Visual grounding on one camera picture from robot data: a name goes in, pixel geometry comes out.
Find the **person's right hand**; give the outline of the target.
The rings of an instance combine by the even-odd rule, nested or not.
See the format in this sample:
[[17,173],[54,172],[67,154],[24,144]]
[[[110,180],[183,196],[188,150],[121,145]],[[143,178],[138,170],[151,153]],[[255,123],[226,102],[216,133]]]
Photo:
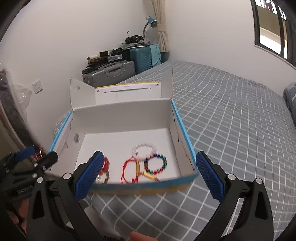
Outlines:
[[147,235],[143,235],[138,232],[131,232],[130,233],[130,240],[131,241],[158,241],[157,239],[153,237],[149,237]]

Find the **person's left hand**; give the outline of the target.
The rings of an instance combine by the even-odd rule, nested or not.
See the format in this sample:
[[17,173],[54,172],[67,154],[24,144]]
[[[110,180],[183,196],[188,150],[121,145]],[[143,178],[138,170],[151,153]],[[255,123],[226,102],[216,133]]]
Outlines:
[[29,210],[29,198],[17,200],[9,204],[7,213],[12,222],[24,233],[27,233],[27,215]]

